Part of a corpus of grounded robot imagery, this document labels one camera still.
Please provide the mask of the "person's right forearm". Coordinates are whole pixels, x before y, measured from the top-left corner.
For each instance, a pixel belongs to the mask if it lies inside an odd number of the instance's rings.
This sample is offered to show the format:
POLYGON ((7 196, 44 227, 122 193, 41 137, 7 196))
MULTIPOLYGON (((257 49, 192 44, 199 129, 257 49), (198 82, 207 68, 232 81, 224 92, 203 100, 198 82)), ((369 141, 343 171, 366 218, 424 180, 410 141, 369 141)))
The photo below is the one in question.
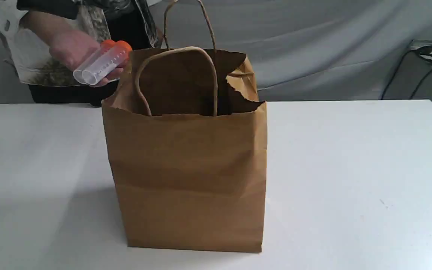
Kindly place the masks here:
POLYGON ((40 11, 31 10, 19 22, 24 29, 29 29, 44 43, 49 45, 59 34, 71 27, 66 19, 40 11))

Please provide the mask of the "person's right hand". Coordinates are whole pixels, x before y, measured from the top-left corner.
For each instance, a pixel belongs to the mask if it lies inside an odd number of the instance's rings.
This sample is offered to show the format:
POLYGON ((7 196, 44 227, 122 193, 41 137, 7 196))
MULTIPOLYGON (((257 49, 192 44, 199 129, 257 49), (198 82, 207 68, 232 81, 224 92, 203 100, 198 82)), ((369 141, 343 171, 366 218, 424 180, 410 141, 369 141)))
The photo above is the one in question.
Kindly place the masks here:
POLYGON ((101 44, 88 34, 72 27, 57 29, 45 37, 50 55, 82 80, 83 63, 101 50, 101 44))

